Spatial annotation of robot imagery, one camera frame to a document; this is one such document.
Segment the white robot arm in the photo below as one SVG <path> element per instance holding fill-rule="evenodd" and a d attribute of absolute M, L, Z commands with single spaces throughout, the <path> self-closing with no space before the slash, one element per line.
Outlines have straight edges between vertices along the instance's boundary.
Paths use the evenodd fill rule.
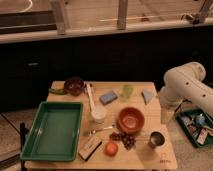
<path fill-rule="evenodd" d="M 171 68 L 164 74 L 164 86 L 158 93 L 163 124 L 170 121 L 184 99 L 213 117 L 213 88 L 203 83 L 205 76 L 206 70 L 198 62 Z"/>

